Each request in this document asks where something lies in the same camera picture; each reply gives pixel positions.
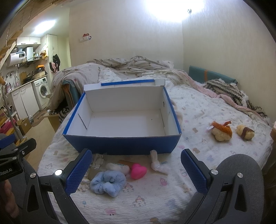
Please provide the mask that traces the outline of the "person left hand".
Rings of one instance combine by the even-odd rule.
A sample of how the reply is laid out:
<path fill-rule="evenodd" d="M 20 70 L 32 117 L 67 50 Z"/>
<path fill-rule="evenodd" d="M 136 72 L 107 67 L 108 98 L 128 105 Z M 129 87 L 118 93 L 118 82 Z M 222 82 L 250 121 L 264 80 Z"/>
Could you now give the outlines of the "person left hand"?
<path fill-rule="evenodd" d="M 1 182 L 1 205 L 10 217 L 18 217 L 19 208 L 16 204 L 14 194 L 12 193 L 12 186 L 9 180 Z"/>

